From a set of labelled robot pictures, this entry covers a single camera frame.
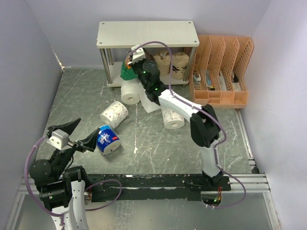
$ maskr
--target blue packaging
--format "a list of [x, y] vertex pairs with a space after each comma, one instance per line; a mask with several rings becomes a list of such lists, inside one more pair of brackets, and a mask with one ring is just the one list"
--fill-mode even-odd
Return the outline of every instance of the blue packaging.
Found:
[[102, 154], [108, 155], [120, 146], [120, 139], [114, 133], [110, 126], [104, 125], [100, 127], [97, 138], [97, 146]]

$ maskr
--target shelf leg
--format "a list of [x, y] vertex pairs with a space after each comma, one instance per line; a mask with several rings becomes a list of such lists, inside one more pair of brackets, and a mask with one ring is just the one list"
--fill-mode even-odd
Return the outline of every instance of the shelf leg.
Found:
[[190, 70], [191, 70], [191, 67], [192, 67], [192, 63], [193, 63], [193, 57], [194, 57], [194, 54], [196, 52], [196, 48], [197, 47], [193, 47], [192, 50], [191, 50], [189, 62], [188, 62], [188, 67], [187, 67], [187, 70], [186, 70], [186, 75], [184, 76], [183, 81], [188, 81], [189, 73], [190, 73]]
[[112, 58], [111, 49], [106, 49], [106, 53], [107, 53], [107, 58], [109, 59], [109, 65], [113, 66], [114, 61], [113, 61], [113, 58]]
[[106, 72], [106, 80], [107, 80], [107, 83], [108, 84], [112, 84], [113, 81], [111, 79], [111, 74], [110, 74], [110, 70], [109, 70], [109, 65], [107, 63], [107, 60], [106, 60], [106, 52], [105, 52], [105, 49], [99, 49], [100, 51], [100, 55], [101, 55], [101, 59], [102, 59], [102, 62], [104, 64], [104, 68], [105, 68], [105, 72]]

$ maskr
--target shelf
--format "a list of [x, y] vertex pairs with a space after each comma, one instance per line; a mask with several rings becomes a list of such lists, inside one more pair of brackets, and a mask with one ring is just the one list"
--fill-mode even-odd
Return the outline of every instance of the shelf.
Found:
[[[122, 65], [122, 62], [118, 61], [118, 62], [114, 62], [114, 65], [109, 66], [111, 79], [113, 81], [112, 84], [108, 84], [109, 87], [121, 87], [121, 84], [123, 82], [123, 79], [120, 77], [121, 65]], [[165, 76], [160, 76], [160, 79], [165, 85], [168, 85], [169, 74]], [[188, 83], [189, 83], [188, 81], [183, 81], [183, 79], [177, 80], [177, 79], [172, 78], [172, 85], [186, 85]]]
[[[131, 48], [148, 41], [161, 41], [169, 47], [196, 47], [200, 42], [192, 21], [100, 22], [97, 47]], [[145, 47], [163, 47], [150, 44]]]

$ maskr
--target gray wall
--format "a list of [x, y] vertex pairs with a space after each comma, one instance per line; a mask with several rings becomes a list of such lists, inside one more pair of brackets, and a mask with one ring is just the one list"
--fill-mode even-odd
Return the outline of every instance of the gray wall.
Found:
[[[193, 20], [198, 34], [252, 36], [271, 0], [27, 0], [64, 66], [101, 68], [101, 21]], [[123, 58], [116, 51], [115, 58]]]
[[24, 0], [0, 1], [0, 229], [43, 135], [61, 68]]
[[283, 230], [306, 229], [307, 2], [273, 0], [252, 36], [244, 124]]

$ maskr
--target gray marble tabletop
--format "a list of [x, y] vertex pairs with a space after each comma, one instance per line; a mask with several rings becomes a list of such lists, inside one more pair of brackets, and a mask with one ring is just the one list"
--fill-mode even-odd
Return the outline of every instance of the gray marble tabletop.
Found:
[[[174, 87], [189, 98], [189, 88]], [[105, 123], [100, 118], [113, 101], [120, 100], [120, 88], [111, 92], [103, 70], [66, 69], [55, 97], [47, 127], [82, 118], [72, 140], [84, 139]], [[121, 146], [104, 156], [94, 152], [76, 152], [73, 166], [82, 165], [87, 173], [201, 173], [202, 157], [190, 137], [189, 123], [179, 129], [165, 129], [161, 110], [148, 114], [141, 103], [126, 106], [129, 116], [114, 129]], [[219, 146], [222, 167], [230, 173], [251, 173], [248, 155], [234, 109], [216, 109], [218, 120], [227, 132], [227, 142]], [[37, 159], [49, 158], [54, 148], [43, 143]]]

